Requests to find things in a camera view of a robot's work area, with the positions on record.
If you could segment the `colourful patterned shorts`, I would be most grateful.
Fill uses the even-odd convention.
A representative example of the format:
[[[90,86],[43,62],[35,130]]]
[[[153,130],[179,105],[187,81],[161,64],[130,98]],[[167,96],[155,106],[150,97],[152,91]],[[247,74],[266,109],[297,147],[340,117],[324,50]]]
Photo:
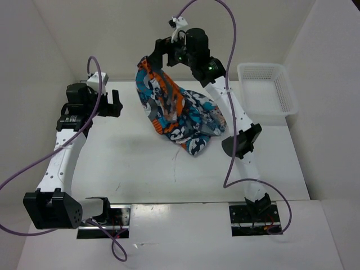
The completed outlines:
[[[137,65],[136,90],[154,130],[192,156],[198,155],[212,137],[227,127],[217,104],[205,95],[178,86],[148,57]]]

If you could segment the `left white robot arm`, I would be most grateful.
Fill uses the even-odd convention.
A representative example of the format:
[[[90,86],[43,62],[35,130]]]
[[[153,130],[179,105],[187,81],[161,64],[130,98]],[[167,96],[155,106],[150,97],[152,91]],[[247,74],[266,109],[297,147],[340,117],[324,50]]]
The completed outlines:
[[[45,175],[34,192],[27,192],[23,204],[31,221],[39,230],[76,229],[93,218],[98,224],[108,224],[112,210],[108,198],[87,197],[76,200],[71,195],[75,167],[93,121],[92,113],[102,117],[118,118],[123,108],[119,92],[99,95],[85,83],[67,87],[65,103],[56,124],[56,146]]]

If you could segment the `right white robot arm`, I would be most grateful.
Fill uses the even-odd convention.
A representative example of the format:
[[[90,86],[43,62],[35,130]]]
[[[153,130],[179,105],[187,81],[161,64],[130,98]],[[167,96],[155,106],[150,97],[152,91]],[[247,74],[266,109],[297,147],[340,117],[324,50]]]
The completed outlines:
[[[180,33],[176,30],[173,36],[156,40],[148,62],[152,67],[161,69],[163,56],[167,55],[167,66],[188,66],[193,77],[218,105],[229,127],[229,136],[222,141],[222,148],[231,157],[231,165],[238,169],[240,181],[247,183],[244,195],[248,217],[254,222],[259,221],[271,205],[269,194],[259,179],[254,156],[254,142],[262,127],[253,123],[241,107],[229,85],[223,64],[210,54],[205,31],[192,28],[184,36],[180,36]]]

